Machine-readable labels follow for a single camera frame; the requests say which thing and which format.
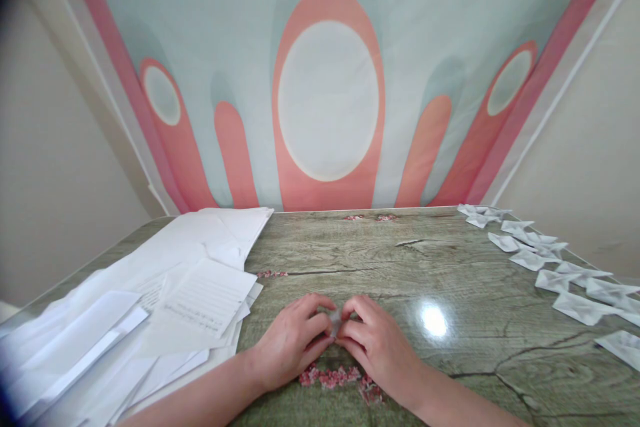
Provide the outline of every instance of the white oval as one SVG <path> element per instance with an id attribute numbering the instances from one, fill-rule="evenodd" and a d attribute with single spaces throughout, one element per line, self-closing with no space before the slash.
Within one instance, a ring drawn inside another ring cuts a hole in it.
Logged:
<path id="1" fill-rule="evenodd" d="M 180 100 L 171 80 L 158 67 L 148 67 L 143 79 L 147 98 L 153 111 L 167 125 L 180 121 Z"/>
<path id="2" fill-rule="evenodd" d="M 336 21 L 304 30 L 278 87 L 282 136 L 300 170 L 319 181 L 353 171 L 373 139 L 378 100 L 373 61 L 354 30 Z"/>
<path id="3" fill-rule="evenodd" d="M 487 113 L 493 117 L 511 103 L 522 88 L 531 68 L 531 52 L 522 50 L 510 60 L 493 85 L 487 102 Z"/>

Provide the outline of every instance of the wooden table surface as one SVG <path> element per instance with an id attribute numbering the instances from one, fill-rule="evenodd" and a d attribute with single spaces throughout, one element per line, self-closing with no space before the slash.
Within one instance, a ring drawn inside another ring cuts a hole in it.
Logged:
<path id="1" fill-rule="evenodd" d="M 364 215 L 360 220 L 345 216 Z M 380 214 L 396 220 L 376 222 Z M 131 253 L 172 219 L 149 222 L 10 319 L 16 326 L 91 272 Z M 508 260 L 487 232 L 454 207 L 275 213 L 247 272 L 287 272 L 265 286 L 245 319 L 238 350 L 252 346 L 281 308 L 307 292 L 336 304 L 367 294 L 398 321 L 422 360 L 536 426 L 640 426 L 640 373 L 593 339 L 640 328 L 617 316 L 585 326 L 551 308 L 535 272 Z M 569 252 L 565 260 L 587 266 Z M 571 286 L 573 293 L 584 289 Z M 438 324 L 441 314 L 445 323 Z M 331 346 L 319 368 L 357 365 Z M 294 381 L 256 401 L 237 425 L 421 425 L 389 398 L 366 405 L 354 384 L 322 389 Z"/>

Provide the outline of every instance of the hand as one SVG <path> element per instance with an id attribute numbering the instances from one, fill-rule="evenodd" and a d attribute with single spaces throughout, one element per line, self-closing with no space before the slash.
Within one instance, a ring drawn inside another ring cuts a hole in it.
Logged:
<path id="1" fill-rule="evenodd" d="M 362 319 L 348 320 L 355 312 Z M 344 347 L 388 395 L 414 411 L 423 400 L 428 368 L 396 321 L 367 296 L 347 300 L 335 343 Z"/>
<path id="2" fill-rule="evenodd" d="M 293 301 L 251 348 L 253 368 L 266 391 L 292 381 L 333 343 L 334 338 L 328 336 L 331 320 L 327 314 L 317 313 L 319 306 L 336 309 L 330 298 L 320 294 Z M 311 342 L 323 332 L 327 336 Z"/>

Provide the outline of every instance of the pink and blue backdrop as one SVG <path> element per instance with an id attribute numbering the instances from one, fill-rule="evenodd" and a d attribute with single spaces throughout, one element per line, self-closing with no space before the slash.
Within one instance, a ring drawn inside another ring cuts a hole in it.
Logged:
<path id="1" fill-rule="evenodd" d="M 615 0 L 69 0 L 168 213 L 491 203 Z"/>

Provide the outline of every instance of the right hand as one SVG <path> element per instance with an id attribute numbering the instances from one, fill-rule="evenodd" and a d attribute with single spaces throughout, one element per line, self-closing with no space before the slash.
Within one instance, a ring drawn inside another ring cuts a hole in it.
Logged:
<path id="1" fill-rule="evenodd" d="M 362 319 L 349 320 L 355 312 Z M 367 296 L 347 300 L 335 343 L 344 347 L 398 404 L 413 411 L 423 401 L 429 376 L 396 321 Z"/>

